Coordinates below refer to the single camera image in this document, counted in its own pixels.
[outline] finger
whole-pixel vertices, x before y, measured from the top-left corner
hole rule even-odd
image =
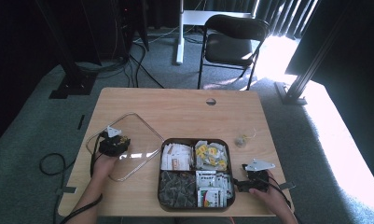
[[[255,195],[258,199],[262,200],[263,198],[265,198],[266,196],[266,193],[265,192],[262,192],[258,189],[249,189],[249,192],[253,195]]]

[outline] dark wall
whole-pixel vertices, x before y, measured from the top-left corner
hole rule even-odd
[[[326,87],[374,175],[374,0],[322,0],[287,74],[304,74],[331,34],[312,80]]]
[[[26,1],[0,1],[0,137],[55,64]]]

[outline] wooden table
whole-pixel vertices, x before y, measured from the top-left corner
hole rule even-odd
[[[215,99],[215,105],[206,101]],[[90,125],[67,183],[76,193],[64,193],[59,214],[67,216],[90,181],[90,153],[85,142],[124,114],[134,112],[145,120],[163,139],[218,138],[229,146],[233,176],[246,179],[243,163],[253,158],[272,162],[271,171],[279,183],[285,182],[282,167],[271,139],[259,97],[253,91],[103,89]],[[241,133],[255,135],[245,147],[234,139]],[[186,217],[186,216],[272,216],[263,203],[249,193],[236,192],[235,203],[225,212],[166,212],[158,201],[159,160],[157,155],[124,182],[108,178],[100,203],[101,216]],[[290,194],[284,191],[291,201]]]

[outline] black folding chair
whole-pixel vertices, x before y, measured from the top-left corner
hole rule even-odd
[[[252,18],[214,15],[204,24],[203,31],[198,89],[204,65],[240,69],[242,74],[238,79],[253,65],[247,85],[250,90],[259,49],[269,34],[269,25]]]

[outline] table leg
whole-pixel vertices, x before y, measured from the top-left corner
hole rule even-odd
[[[184,22],[183,22],[183,16],[184,16],[184,0],[180,0],[180,25],[179,25],[179,31],[180,35],[178,37],[178,48],[177,48],[177,63],[182,64],[183,58],[184,58]]]

